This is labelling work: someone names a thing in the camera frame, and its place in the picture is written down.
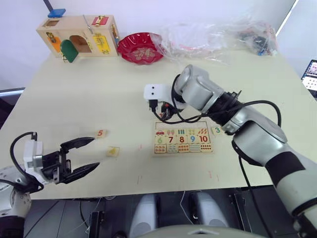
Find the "red bowl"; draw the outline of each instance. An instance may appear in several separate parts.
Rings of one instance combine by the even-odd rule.
[[[122,58],[136,64],[152,64],[163,57],[163,55],[156,50],[149,32],[135,33],[126,36],[119,41],[118,52],[121,53]]]

